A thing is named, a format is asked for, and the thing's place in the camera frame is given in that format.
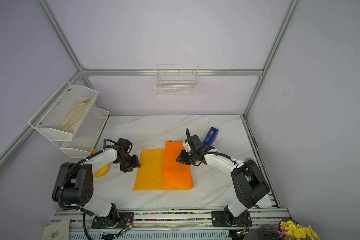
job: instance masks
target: yellow cloth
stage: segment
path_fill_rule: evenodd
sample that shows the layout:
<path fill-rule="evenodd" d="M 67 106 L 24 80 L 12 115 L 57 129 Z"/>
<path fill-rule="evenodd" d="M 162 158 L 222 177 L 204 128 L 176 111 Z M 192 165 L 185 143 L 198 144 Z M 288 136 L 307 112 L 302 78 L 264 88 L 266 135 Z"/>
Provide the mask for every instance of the yellow cloth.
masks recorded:
<path fill-rule="evenodd" d="M 189 186 L 163 186 L 165 149 L 143 149 L 140 154 L 141 167 L 137 175 L 133 190 L 189 190 Z"/>

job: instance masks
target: aluminum frame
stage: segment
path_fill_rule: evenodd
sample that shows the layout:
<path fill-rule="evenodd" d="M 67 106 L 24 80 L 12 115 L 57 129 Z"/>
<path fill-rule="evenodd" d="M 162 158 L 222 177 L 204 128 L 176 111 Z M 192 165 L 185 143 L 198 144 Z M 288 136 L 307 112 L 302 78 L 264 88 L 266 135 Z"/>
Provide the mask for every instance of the aluminum frame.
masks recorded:
<path fill-rule="evenodd" d="M 68 80 L 69 84 L 73 85 L 78 79 L 80 79 L 81 73 L 76 72 Z M 41 118 L 45 112 L 56 102 L 59 96 L 65 91 L 64 88 L 60 87 L 47 101 L 43 104 L 41 108 L 44 111 L 40 111 L 35 114 L 30 121 L 33 124 L 37 123 L 39 118 Z M 27 126 L 20 132 L 20 134 L 11 142 L 11 144 L 0 154 L 0 174 L 10 165 L 15 156 L 23 149 L 27 140 L 32 136 L 35 129 L 27 123 Z"/>
<path fill-rule="evenodd" d="M 58 40 L 61 42 L 64 50 L 70 57 L 72 63 L 76 67 L 77 71 L 73 74 L 73 76 L 68 81 L 70 84 L 74 84 L 78 79 L 82 78 L 87 85 L 87 87 L 94 89 L 93 85 L 91 84 L 88 76 L 93 75 L 108 75 L 108 76 L 147 76 L 147 75 L 156 75 L 157 70 L 156 69 L 85 69 L 79 59 L 77 58 L 72 46 L 69 44 L 69 41 L 60 26 L 56 16 L 54 15 L 51 6 L 49 5 L 47 0 L 35 0 L 37 4 L 39 5 L 41 11 L 43 12 L 44 16 L 46 17 L 46 20 L 50 24 L 52 30 L 58 37 Z M 269 182 L 269 185 L 273 189 L 272 183 L 269 179 L 268 172 L 266 171 L 264 162 L 261 158 L 260 152 L 258 150 L 258 147 L 256 145 L 256 142 L 254 140 L 253 134 L 251 132 L 251 129 L 249 127 L 248 120 L 246 117 L 248 116 L 254 100 L 256 99 L 259 90 L 261 86 L 264 83 L 264 80 L 266 78 L 266 75 L 269 71 L 269 68 L 274 60 L 274 57 L 280 47 L 280 44 L 285 36 L 285 33 L 287 31 L 287 28 L 300 4 L 301 0 L 291 0 L 288 10 L 286 12 L 286 15 L 283 19 L 283 22 L 279 28 L 279 32 L 275 38 L 275 41 L 273 43 L 273 46 L 271 48 L 271 51 L 269 52 L 269 55 L 267 57 L 267 60 L 264 64 L 264 68 L 261 69 L 215 69 L 215 70 L 198 70 L 198 75 L 200 76 L 259 76 L 259 79 L 257 81 L 257 84 L 254 88 L 254 91 L 251 95 L 250 101 L 248 102 L 248 105 L 245 109 L 245 112 L 243 114 L 244 120 L 243 123 L 245 125 L 245 129 L 248 135 L 248 138 L 252 144 L 253 150 L 255 152 L 257 160 L 259 161 L 261 165 L 261 169 L 263 173 L 266 176 L 267 181 Z M 58 89 L 49 99 L 48 101 L 42 106 L 42 108 L 48 109 L 49 105 L 54 102 L 54 99 L 59 96 L 61 89 Z M 99 99 L 96 101 L 99 108 L 104 109 L 102 103 Z M 27 140 L 31 137 L 34 129 L 27 125 L 20 134 L 11 142 L 11 144 L 0 154 L 0 173 L 2 173 L 6 167 L 9 166 L 9 164 L 12 162 L 15 156 L 19 153 L 19 151 L 24 147 Z M 276 196 L 276 194 L 273 191 L 274 199 L 279 206 L 279 201 Z"/>
<path fill-rule="evenodd" d="M 166 69 L 180 74 L 192 73 L 194 70 Z M 156 76 L 157 69 L 84 69 L 85 76 Z M 262 76 L 262 69 L 198 69 L 198 76 Z"/>
<path fill-rule="evenodd" d="M 133 212 L 135 213 L 135 219 L 144 219 L 145 221 L 134 221 L 134 228 L 131 231 L 135 230 L 207 230 L 212 227 L 212 220 L 207 220 L 211 218 L 210 212 L 212 211 L 223 211 L 223 209 L 182 209 L 182 210 L 117 210 L 118 212 Z M 290 218 L 291 215 L 286 208 L 267 208 L 267 209 L 249 209 L 250 216 L 252 218 L 253 226 L 250 229 L 259 228 L 265 224 L 278 224 L 281 219 Z M 161 213 L 169 212 L 173 214 L 165 214 L 165 218 L 172 218 L 173 221 L 156 221 L 155 219 L 160 218 L 157 214 L 144 214 L 141 213 Z M 190 214 L 178 214 L 177 212 L 209 212 L 209 214 L 198 214 L 202 215 L 201 218 L 205 220 L 191 220 L 184 221 L 184 218 L 190 218 Z M 64 219 L 70 219 L 69 230 L 71 232 L 81 232 L 83 229 L 82 226 L 82 212 L 77 210 L 68 210 L 68 211 L 57 211 L 53 216 L 51 223 L 59 222 Z M 110 231 L 109 228 L 104 229 L 92 229 L 93 217 L 86 215 L 86 226 L 88 232 L 95 231 Z M 212 229 L 242 229 L 242 227 L 212 227 Z"/>
<path fill-rule="evenodd" d="M 244 117 L 246 118 L 248 114 L 251 111 L 251 108 L 253 106 L 254 100 L 256 99 L 257 95 L 260 92 L 260 88 L 264 83 L 264 80 L 267 76 L 267 73 L 269 71 L 269 68 L 272 65 L 272 62 L 277 54 L 277 51 L 279 50 L 279 47 L 281 45 L 281 42 L 283 41 L 283 38 L 287 32 L 288 26 L 291 23 L 292 18 L 294 17 L 298 6 L 300 4 L 301 0 L 291 0 L 288 6 L 288 10 L 285 14 L 283 23 L 281 24 L 278 34 L 275 38 L 275 41 L 272 45 L 271 51 L 268 54 L 267 60 L 265 61 L 264 68 L 263 68 L 263 75 L 259 77 L 256 86 L 254 87 L 253 93 L 251 95 L 250 101 L 248 102 L 247 107 L 245 108 Z"/>

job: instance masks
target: black mounting plate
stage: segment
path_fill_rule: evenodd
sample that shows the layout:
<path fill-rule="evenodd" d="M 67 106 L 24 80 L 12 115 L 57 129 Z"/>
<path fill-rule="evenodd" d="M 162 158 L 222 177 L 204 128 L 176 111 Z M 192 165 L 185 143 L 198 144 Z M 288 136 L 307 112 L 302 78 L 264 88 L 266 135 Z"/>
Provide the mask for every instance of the black mounting plate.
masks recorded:
<path fill-rule="evenodd" d="M 134 217 L 134 213 L 133 212 L 117 212 L 117 215 L 119 217 L 119 221 L 117 222 L 116 226 L 113 227 L 113 228 L 125 228 L 127 227 L 127 223 L 128 222 L 131 222 L 133 223 L 133 217 Z M 93 219 L 93 222 L 92 222 L 92 225 L 91 225 L 91 228 L 92 229 L 99 229 L 99 228 L 107 228 L 105 227 L 103 224 L 104 223 L 101 223 L 101 221 L 96 221 L 95 222 L 95 219 Z"/>
<path fill-rule="evenodd" d="M 222 223 L 225 222 L 225 217 L 224 217 L 224 211 L 212 211 L 212 226 L 214 227 L 226 227 L 227 225 Z M 250 216 L 248 211 L 245 211 L 244 213 L 241 214 L 241 221 L 240 223 L 238 223 L 236 226 L 233 227 L 245 227 L 247 226 L 247 223 L 244 221 L 247 221 L 249 226 L 252 227 L 252 221 L 251 219 L 248 219 L 248 217 Z"/>

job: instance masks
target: white wall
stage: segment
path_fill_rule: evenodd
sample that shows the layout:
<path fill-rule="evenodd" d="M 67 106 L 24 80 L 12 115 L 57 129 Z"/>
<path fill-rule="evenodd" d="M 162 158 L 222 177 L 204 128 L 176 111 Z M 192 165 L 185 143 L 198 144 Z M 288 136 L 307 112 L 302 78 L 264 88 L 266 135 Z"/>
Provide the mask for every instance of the white wall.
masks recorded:
<path fill-rule="evenodd" d="M 0 153 L 74 72 L 34 0 L 0 0 Z M 70 160 L 34 134 L 0 176 L 0 239 L 40 239 L 58 209 L 59 166 Z"/>
<path fill-rule="evenodd" d="M 257 76 L 200 76 L 197 96 L 157 97 L 155 78 L 89 77 L 110 115 L 242 114 L 258 79 Z"/>
<path fill-rule="evenodd" d="M 86 68 L 254 68 L 289 0 L 49 0 Z"/>
<path fill-rule="evenodd" d="M 292 217 L 360 239 L 360 1 L 302 1 L 249 121 Z"/>

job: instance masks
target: black motor joint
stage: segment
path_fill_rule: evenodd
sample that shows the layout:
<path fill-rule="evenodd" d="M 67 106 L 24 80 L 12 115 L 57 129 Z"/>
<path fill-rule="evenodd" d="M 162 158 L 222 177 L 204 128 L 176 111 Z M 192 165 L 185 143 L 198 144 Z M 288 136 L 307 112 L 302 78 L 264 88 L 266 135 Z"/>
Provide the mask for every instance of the black motor joint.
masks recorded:
<path fill-rule="evenodd" d="M 117 142 L 110 139 L 104 139 L 103 149 L 112 148 L 117 152 L 117 158 L 113 163 L 120 164 L 120 171 L 131 172 L 135 167 L 141 167 L 139 158 L 136 155 L 130 156 L 129 153 L 132 151 L 132 143 L 125 138 L 119 138 Z"/>
<path fill-rule="evenodd" d="M 196 134 L 191 136 L 188 128 L 186 129 L 186 135 L 187 139 L 184 142 L 189 145 L 191 151 L 180 151 L 180 155 L 177 157 L 176 161 L 185 165 L 194 166 L 199 166 L 201 162 L 206 164 L 203 156 L 206 152 L 214 149 L 214 147 L 212 147 L 211 145 L 205 146 Z"/>

